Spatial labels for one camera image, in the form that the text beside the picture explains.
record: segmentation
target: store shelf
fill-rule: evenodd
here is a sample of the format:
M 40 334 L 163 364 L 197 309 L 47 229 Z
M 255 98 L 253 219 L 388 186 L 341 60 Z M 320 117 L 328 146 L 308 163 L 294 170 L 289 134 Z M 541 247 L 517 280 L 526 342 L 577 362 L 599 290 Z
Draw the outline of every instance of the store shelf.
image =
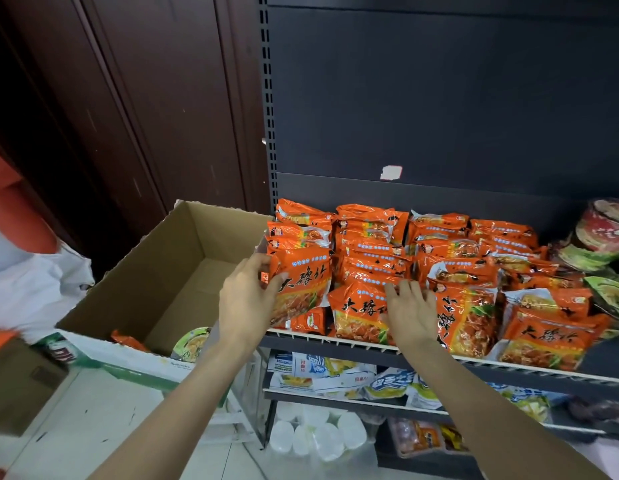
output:
M 386 367 L 411 369 L 397 347 L 270 329 L 261 346 Z M 485 382 L 533 387 L 588 400 L 619 401 L 619 337 L 592 347 L 578 372 L 554 371 L 454 356 Z
M 479 465 L 471 455 L 431 452 L 415 458 L 399 458 L 387 422 L 381 425 L 376 435 L 376 456 L 379 467 L 383 468 L 458 480 L 483 480 Z
M 371 402 L 355 399 L 335 399 L 332 397 L 309 396 L 295 392 L 273 389 L 270 387 L 271 379 L 272 372 L 267 372 L 263 380 L 263 395 L 266 399 L 270 399 L 272 401 L 312 404 L 314 406 L 340 408 L 356 413 L 410 418 L 417 421 L 429 421 L 443 424 L 454 424 L 452 418 L 446 411 L 406 407 L 405 397 Z M 554 423 L 546 424 L 546 428 L 564 440 L 589 443 L 600 436 L 609 436 L 604 429 L 581 424 L 572 419 L 563 407 L 557 407 L 552 410 L 552 419 Z

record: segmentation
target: left hand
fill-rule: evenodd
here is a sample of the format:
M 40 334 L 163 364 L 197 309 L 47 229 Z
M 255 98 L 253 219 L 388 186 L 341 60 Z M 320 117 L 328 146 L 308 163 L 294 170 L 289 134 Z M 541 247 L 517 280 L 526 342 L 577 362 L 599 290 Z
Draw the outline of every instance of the left hand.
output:
M 270 327 L 276 294 L 287 277 L 287 273 L 270 277 L 263 289 L 258 272 L 269 261 L 270 256 L 258 253 L 243 259 L 220 290 L 220 341 L 246 354 L 256 349 Z

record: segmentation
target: lower shelf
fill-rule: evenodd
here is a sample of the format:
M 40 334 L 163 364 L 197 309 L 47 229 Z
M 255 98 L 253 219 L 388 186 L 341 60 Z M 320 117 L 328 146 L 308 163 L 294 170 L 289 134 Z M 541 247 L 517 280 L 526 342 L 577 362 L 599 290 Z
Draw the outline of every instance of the lower shelf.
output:
M 481 470 L 471 455 L 449 455 L 432 452 L 415 458 L 400 458 L 394 449 L 392 434 L 387 422 L 376 435 L 376 456 L 379 467 L 405 470 L 425 475 L 434 475 L 458 480 L 483 480 Z
M 270 388 L 272 372 L 267 372 L 263 380 L 263 394 L 272 401 L 287 401 L 288 403 L 312 404 L 328 408 L 340 408 L 357 413 L 382 415 L 399 418 L 410 418 L 417 421 L 429 421 L 443 424 L 453 424 L 452 418 L 446 411 L 407 408 L 405 399 L 386 399 L 384 401 L 363 401 L 354 399 L 335 399 L 311 395 L 302 395 L 294 392 L 281 391 Z M 573 420 L 562 407 L 552 410 L 553 424 L 545 426 L 555 435 L 566 441 L 590 443 L 600 436 L 607 436 L 602 429 L 592 428 Z

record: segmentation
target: shelf pegboard slots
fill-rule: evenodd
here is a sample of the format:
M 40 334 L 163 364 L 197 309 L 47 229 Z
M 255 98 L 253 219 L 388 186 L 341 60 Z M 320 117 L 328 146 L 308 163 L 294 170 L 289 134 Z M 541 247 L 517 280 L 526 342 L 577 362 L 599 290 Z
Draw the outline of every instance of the shelf pegboard slots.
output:
M 272 212 L 278 202 L 278 184 L 276 182 L 276 134 L 273 118 L 272 64 L 269 47 L 269 28 L 267 0 L 258 0 L 258 15 L 260 19 L 262 84 L 263 84 L 263 117 L 265 119 L 265 144 L 267 146 L 269 164 L 270 195 Z

